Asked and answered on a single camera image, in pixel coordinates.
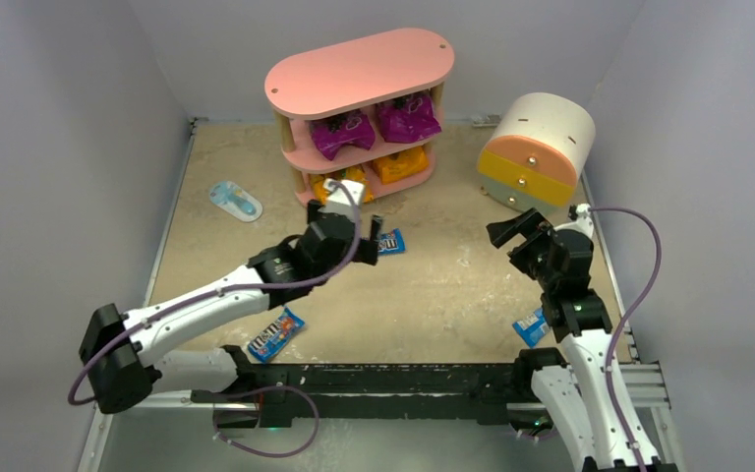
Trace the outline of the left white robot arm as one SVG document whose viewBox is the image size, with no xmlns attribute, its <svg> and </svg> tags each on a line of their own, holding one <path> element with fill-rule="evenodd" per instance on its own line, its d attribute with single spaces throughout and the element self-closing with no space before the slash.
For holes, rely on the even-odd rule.
<svg viewBox="0 0 755 472">
<path fill-rule="evenodd" d="M 88 401 L 104 414 L 126 411 L 159 391 L 172 390 L 183 369 L 179 346 L 222 325 L 260 314 L 308 296 L 350 263 L 373 266 L 383 219 L 374 215 L 368 237 L 349 205 L 312 201 L 304 233 L 284 238 L 208 285 L 155 306 L 126 313 L 115 304 L 93 311 L 79 357 L 83 363 L 68 401 L 89 382 Z"/>
</svg>

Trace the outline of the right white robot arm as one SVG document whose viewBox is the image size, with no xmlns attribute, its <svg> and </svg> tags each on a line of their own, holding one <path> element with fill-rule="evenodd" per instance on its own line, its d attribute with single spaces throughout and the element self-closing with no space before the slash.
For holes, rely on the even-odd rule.
<svg viewBox="0 0 755 472">
<path fill-rule="evenodd" d="M 500 248 L 514 237 L 509 262 L 542 289 L 541 308 L 555 348 L 523 350 L 516 359 L 545 406 L 577 471 L 674 471 L 642 427 L 615 358 L 618 332 L 591 286 L 594 221 L 587 205 L 552 225 L 531 208 L 487 225 Z"/>
</svg>

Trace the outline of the purple grape candy bag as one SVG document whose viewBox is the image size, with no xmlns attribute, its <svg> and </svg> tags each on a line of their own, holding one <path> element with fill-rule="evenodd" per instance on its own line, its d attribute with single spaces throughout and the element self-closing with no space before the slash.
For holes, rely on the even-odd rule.
<svg viewBox="0 0 755 472">
<path fill-rule="evenodd" d="M 386 142 L 412 144 L 441 132 L 431 96 L 419 91 L 376 105 L 378 127 Z"/>
<path fill-rule="evenodd" d="M 334 160 L 346 146 L 370 150 L 377 139 L 368 115 L 360 109 L 310 121 L 309 133 L 316 149 L 327 160 Z"/>
</svg>

